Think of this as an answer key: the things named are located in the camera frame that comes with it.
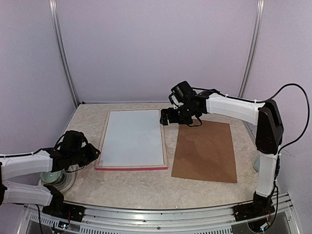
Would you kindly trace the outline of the brown cardboard backing board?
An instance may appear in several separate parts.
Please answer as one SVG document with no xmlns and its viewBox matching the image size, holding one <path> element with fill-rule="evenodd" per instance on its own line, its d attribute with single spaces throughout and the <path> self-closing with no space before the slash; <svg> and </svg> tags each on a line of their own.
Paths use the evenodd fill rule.
<svg viewBox="0 0 312 234">
<path fill-rule="evenodd" d="M 230 125 L 204 120 L 199 127 L 179 126 L 172 177 L 237 183 Z"/>
</svg>

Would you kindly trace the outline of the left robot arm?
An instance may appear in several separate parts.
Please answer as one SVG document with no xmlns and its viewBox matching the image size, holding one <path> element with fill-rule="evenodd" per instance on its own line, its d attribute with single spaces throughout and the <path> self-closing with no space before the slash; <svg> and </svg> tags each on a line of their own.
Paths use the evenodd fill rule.
<svg viewBox="0 0 312 234">
<path fill-rule="evenodd" d="M 83 168 L 98 159 L 100 150 L 88 142 L 84 133 L 66 131 L 54 147 L 35 152 L 0 156 L 0 203 L 43 206 L 45 214 L 67 217 L 72 208 L 53 185 L 31 186 L 10 179 L 34 173 L 68 171 L 71 166 Z"/>
</svg>

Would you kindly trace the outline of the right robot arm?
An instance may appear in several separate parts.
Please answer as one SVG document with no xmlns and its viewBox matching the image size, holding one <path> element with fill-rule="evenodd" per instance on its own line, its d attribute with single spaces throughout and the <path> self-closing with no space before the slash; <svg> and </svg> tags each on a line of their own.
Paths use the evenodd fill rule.
<svg viewBox="0 0 312 234">
<path fill-rule="evenodd" d="M 273 99 L 247 100 L 220 93 L 216 89 L 194 88 L 183 81 L 171 89 L 171 108 L 160 111 L 160 124 L 177 123 L 193 127 L 192 118 L 203 114 L 218 114 L 257 126 L 255 145 L 259 152 L 259 179 L 253 200 L 233 207 L 237 221 L 276 212 L 272 196 L 277 188 L 280 169 L 279 150 L 284 127 Z"/>
</svg>

